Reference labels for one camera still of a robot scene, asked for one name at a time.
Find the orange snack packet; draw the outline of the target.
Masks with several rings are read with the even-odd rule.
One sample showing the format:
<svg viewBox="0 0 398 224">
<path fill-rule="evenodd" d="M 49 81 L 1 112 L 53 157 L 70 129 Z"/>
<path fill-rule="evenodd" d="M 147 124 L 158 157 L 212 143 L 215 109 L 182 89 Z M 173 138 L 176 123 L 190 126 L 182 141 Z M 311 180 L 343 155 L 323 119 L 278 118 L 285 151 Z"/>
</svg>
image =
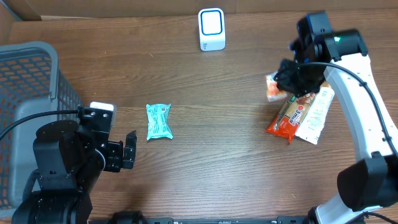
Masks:
<svg viewBox="0 0 398 224">
<path fill-rule="evenodd" d="M 266 96 L 270 102 L 283 100 L 287 97 L 287 92 L 279 90 L 277 87 L 277 82 L 274 80 L 276 74 L 277 72 L 272 72 L 265 76 Z"/>
</svg>

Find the teal snack packet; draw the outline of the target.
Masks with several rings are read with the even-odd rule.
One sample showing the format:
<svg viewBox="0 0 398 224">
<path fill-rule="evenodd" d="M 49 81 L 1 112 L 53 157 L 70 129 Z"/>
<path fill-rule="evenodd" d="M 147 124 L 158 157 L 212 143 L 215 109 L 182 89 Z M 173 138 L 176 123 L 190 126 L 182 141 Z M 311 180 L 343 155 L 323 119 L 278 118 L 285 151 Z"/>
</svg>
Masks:
<svg viewBox="0 0 398 224">
<path fill-rule="evenodd" d="M 167 123 L 171 106 L 171 104 L 146 105 L 148 118 L 148 141 L 160 138 L 174 138 L 172 131 Z"/>
</svg>

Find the white tube with gold cap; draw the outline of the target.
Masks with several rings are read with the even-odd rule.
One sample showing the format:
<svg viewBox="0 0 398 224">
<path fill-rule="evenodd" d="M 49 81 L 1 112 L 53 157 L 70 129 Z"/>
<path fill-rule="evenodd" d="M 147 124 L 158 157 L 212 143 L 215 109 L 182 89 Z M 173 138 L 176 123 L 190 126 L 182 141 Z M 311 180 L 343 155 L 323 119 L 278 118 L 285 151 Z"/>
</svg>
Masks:
<svg viewBox="0 0 398 224">
<path fill-rule="evenodd" d="M 326 116 L 333 101 L 335 92 L 330 84 L 325 82 L 320 87 L 315 99 L 304 120 L 301 122 L 295 136 L 312 143 L 318 144 L 318 140 L 325 126 Z"/>
</svg>

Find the spaghetti pasta packet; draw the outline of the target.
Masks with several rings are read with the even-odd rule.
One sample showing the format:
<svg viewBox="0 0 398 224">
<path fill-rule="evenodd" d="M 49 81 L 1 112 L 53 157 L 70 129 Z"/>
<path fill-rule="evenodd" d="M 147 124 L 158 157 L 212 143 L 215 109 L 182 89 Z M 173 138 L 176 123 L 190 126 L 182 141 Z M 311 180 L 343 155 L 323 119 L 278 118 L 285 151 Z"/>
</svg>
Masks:
<svg viewBox="0 0 398 224">
<path fill-rule="evenodd" d="M 294 94 L 291 94 L 273 122 L 266 129 L 266 132 L 286 138 L 291 143 L 301 122 L 315 101 L 316 96 L 316 93 L 309 93 L 298 98 Z"/>
</svg>

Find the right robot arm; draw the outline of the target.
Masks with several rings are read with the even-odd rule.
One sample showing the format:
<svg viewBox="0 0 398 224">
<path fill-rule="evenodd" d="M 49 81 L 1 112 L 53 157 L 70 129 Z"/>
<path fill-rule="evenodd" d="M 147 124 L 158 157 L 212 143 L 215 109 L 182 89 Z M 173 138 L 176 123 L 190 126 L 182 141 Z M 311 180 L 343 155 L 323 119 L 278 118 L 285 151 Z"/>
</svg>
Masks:
<svg viewBox="0 0 398 224">
<path fill-rule="evenodd" d="M 293 60 L 275 76 L 280 90 L 303 96 L 330 84 L 354 142 L 356 162 L 337 177 L 337 194 L 312 208 L 305 223 L 363 223 L 397 203 L 397 127 L 373 79 L 368 48 L 356 29 L 335 31 L 324 11 L 297 23 Z"/>
</svg>

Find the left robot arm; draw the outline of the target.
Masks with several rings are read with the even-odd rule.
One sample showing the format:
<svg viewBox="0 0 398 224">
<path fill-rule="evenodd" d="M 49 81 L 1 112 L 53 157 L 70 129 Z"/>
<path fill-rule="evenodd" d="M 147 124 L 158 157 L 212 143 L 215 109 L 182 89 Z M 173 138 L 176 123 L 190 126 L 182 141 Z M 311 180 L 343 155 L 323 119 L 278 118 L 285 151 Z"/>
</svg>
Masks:
<svg viewBox="0 0 398 224">
<path fill-rule="evenodd" d="M 132 169 L 137 135 L 110 141 L 113 111 L 79 106 L 52 111 L 74 114 L 40 127 L 32 144 L 36 170 L 27 180 L 13 223 L 86 223 L 93 209 L 90 192 L 100 174 Z"/>
</svg>

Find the grey plastic mesh basket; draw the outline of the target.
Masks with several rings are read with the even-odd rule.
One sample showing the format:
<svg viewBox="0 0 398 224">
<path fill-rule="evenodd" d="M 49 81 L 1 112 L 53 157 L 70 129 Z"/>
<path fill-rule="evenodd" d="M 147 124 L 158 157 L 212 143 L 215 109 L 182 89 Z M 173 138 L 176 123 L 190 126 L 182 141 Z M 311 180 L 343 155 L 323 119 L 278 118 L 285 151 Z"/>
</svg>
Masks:
<svg viewBox="0 0 398 224">
<path fill-rule="evenodd" d="M 1 129 L 26 116 L 75 110 L 82 104 L 63 76 L 55 49 L 45 42 L 1 46 Z M 32 144 L 36 131 L 74 114 L 35 118 L 16 126 L 1 140 L 1 217 L 11 217 L 22 203 L 30 173 L 37 168 Z"/>
</svg>

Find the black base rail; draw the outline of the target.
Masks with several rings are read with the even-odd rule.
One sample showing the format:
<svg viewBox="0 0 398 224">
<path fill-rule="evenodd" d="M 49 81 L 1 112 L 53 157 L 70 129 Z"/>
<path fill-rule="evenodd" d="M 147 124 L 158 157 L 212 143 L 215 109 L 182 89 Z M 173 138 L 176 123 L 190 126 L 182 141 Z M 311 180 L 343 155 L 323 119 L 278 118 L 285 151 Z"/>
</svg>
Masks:
<svg viewBox="0 0 398 224">
<path fill-rule="evenodd" d="M 140 211 L 119 212 L 111 218 L 91 220 L 89 224 L 314 224 L 316 221 L 307 216 L 279 216 L 277 218 L 214 218 L 214 219 L 173 219 L 170 217 L 144 217 Z"/>
</svg>

